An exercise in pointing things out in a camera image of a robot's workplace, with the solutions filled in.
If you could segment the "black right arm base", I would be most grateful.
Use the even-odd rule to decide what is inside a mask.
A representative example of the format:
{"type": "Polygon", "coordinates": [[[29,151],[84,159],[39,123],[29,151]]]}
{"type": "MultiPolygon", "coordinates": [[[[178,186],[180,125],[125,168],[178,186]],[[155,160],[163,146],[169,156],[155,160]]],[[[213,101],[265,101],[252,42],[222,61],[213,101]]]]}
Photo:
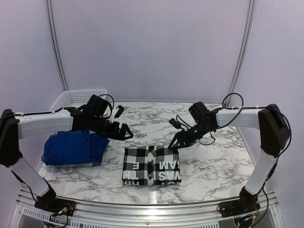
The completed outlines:
{"type": "Polygon", "coordinates": [[[226,218],[256,211],[260,209],[258,202],[259,193],[260,192],[252,195],[243,187],[240,191],[239,199],[219,203],[217,212],[219,212],[223,218],[226,218]]]}

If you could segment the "black white checkered cloth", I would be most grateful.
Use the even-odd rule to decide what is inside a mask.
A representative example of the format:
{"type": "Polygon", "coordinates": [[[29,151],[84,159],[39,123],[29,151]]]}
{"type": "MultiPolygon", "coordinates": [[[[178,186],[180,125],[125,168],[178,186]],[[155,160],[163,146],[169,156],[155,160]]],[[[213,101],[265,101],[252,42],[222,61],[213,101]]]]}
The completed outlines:
{"type": "Polygon", "coordinates": [[[136,186],[181,183],[178,150],[163,146],[126,147],[122,182],[136,186]]]}

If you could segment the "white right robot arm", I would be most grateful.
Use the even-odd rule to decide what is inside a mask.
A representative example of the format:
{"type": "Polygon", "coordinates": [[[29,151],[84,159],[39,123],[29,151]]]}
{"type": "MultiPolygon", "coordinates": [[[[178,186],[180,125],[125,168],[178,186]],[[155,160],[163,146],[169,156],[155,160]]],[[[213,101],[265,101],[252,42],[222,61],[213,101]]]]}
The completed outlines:
{"type": "Polygon", "coordinates": [[[219,107],[209,110],[202,102],[189,108],[195,125],[177,132],[169,144],[169,149],[181,149],[194,145],[204,135],[226,127],[236,127],[239,131],[255,131],[254,146],[242,133],[244,144],[254,160],[253,172],[245,184],[246,195],[236,201],[235,208],[245,213],[254,205],[252,196],[257,195],[275,169],[279,157],[291,142],[291,127],[278,105],[272,103],[256,107],[219,107]]]}

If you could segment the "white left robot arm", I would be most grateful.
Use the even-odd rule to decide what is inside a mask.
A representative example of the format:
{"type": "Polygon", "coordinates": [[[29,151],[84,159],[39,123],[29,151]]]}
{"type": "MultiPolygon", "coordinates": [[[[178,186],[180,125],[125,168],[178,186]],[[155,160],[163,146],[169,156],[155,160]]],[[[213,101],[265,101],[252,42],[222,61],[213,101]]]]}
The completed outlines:
{"type": "Polygon", "coordinates": [[[55,132],[88,131],[118,141],[133,138],[128,124],[110,121],[105,117],[85,114],[75,107],[41,113],[12,113],[4,111],[0,119],[0,163],[16,174],[41,198],[49,211],[56,211],[60,201],[35,168],[26,160],[19,146],[21,140],[55,132]]]}

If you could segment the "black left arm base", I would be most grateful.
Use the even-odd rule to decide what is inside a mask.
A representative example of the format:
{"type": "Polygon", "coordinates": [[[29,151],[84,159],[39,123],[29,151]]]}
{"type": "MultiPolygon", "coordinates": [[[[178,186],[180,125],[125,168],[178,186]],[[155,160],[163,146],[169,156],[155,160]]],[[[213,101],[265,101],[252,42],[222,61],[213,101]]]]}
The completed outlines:
{"type": "Polygon", "coordinates": [[[36,196],[35,207],[55,214],[73,216],[76,203],[72,200],[57,197],[54,189],[48,184],[48,191],[43,196],[36,196]]]}

